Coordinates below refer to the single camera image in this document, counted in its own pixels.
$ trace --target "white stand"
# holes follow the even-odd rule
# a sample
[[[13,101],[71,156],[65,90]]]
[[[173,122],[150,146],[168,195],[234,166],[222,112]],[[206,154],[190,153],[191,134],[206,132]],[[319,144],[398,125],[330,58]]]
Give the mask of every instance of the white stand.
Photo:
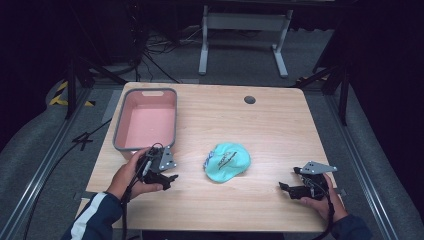
[[[259,31],[279,31],[278,44],[272,45],[275,61],[277,62],[280,76],[288,76],[284,65],[281,49],[293,11],[287,11],[286,15],[260,15],[260,14],[233,14],[233,13],[208,13],[208,6],[203,7],[203,42],[200,53],[199,74],[205,75],[208,63],[208,29],[239,29]]]

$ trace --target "pink plastic bin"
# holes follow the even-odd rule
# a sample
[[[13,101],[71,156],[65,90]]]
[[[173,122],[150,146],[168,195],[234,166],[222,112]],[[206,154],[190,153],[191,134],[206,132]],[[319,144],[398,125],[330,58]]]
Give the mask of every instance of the pink plastic bin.
[[[175,141],[177,92],[172,88],[129,90],[124,97],[113,137],[114,147],[125,159],[135,151]]]

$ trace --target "wooden table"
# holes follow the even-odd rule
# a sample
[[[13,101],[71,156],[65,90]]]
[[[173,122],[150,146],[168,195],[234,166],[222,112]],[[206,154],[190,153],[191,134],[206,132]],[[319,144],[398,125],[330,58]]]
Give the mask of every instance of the wooden table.
[[[291,200],[278,182],[302,185],[293,167],[313,160],[328,164],[303,92],[298,89],[219,85],[128,83],[87,186],[107,189],[126,162],[112,144],[122,96],[133,88],[170,87],[177,91],[177,129],[171,148],[178,174],[167,191],[148,193],[128,205],[128,228],[202,231],[322,231],[326,223],[312,209]],[[247,104],[246,96],[256,103]],[[218,143],[241,143],[249,169],[218,184],[203,163]],[[87,203],[83,200],[81,207]]]

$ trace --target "sleeve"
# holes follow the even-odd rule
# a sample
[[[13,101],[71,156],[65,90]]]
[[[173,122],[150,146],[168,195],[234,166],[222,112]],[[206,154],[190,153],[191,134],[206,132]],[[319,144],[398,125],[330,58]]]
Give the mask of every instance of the sleeve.
[[[335,222],[331,234],[337,240],[367,240],[372,233],[365,222],[352,214]]]
[[[112,239],[112,224],[122,216],[117,197],[97,193],[62,236],[65,239]]]

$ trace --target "hand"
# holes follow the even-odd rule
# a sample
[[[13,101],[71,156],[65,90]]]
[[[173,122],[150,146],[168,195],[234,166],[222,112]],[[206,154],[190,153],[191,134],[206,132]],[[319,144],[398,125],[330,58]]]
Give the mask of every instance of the hand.
[[[119,170],[115,173],[115,176],[113,176],[112,183],[107,189],[108,193],[115,195],[119,200],[121,200],[127,186],[130,184],[131,180],[133,179],[135,175],[135,169],[137,166],[138,159],[140,158],[140,156],[145,154],[149,149],[150,148],[142,149],[136,152],[128,161],[128,163],[122,165],[121,168],[119,168]],[[144,184],[140,181],[137,181],[137,183],[132,188],[131,199],[137,197],[138,195],[142,193],[156,192],[162,189],[163,189],[163,186],[158,183]]]
[[[330,194],[330,199],[334,206],[333,222],[336,222],[346,217],[348,213],[346,212],[342,201],[340,200],[339,196],[334,190],[333,183],[331,182],[330,177],[327,176],[327,174],[323,174],[323,175],[325,177],[325,180],[327,181],[328,193]],[[303,197],[300,199],[300,202],[303,205],[306,205],[315,209],[321,215],[322,218],[324,218],[325,220],[328,220],[328,200],[326,197],[323,198],[321,201],[308,198],[308,197]]]

